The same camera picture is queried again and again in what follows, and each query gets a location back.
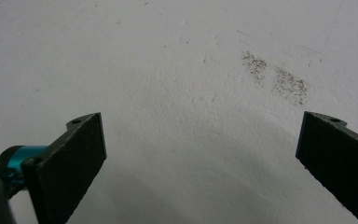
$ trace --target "black rubber pad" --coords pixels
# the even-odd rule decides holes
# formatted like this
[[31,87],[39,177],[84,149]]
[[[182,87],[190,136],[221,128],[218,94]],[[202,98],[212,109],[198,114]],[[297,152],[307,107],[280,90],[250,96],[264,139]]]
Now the black rubber pad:
[[306,112],[296,157],[358,218],[358,134],[345,126]]
[[40,224],[66,223],[106,159],[100,113],[66,126],[66,133],[21,164]]

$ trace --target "white wall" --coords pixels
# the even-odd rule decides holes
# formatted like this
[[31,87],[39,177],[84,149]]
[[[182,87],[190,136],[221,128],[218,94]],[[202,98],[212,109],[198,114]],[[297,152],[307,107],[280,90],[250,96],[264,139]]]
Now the white wall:
[[69,223],[358,223],[295,158],[305,110],[358,132],[358,1],[0,0],[0,153],[103,114]]

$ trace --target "white surface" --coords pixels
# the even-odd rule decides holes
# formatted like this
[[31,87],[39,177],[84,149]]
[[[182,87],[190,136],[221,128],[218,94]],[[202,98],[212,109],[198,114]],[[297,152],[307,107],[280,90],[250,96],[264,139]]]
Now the white surface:
[[0,153],[103,114],[69,223],[358,223],[295,158],[304,110],[358,132],[358,1],[0,0]]

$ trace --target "black mechanical part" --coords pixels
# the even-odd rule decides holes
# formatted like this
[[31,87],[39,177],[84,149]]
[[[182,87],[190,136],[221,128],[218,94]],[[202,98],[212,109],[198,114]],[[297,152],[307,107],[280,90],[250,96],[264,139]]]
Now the black mechanical part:
[[296,157],[358,218],[358,133],[346,124],[305,112]]
[[100,113],[74,119],[67,132],[21,163],[9,168],[22,146],[0,155],[0,224],[14,224],[7,200],[22,189],[30,192],[38,222],[62,224],[73,214],[106,159]]
[[65,223],[106,159],[101,114],[66,124],[67,132],[21,164],[40,224]]

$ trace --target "dirt mark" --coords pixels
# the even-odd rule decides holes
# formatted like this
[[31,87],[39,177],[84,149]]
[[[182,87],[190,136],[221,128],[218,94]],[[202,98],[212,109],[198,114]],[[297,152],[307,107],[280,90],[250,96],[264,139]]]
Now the dirt mark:
[[267,63],[261,58],[256,58],[249,51],[243,53],[242,60],[243,66],[247,66],[250,70],[253,80],[261,84],[265,77],[262,73],[266,70]]
[[307,91],[310,84],[299,77],[286,72],[282,68],[276,69],[273,90],[295,105],[303,105],[307,101]]

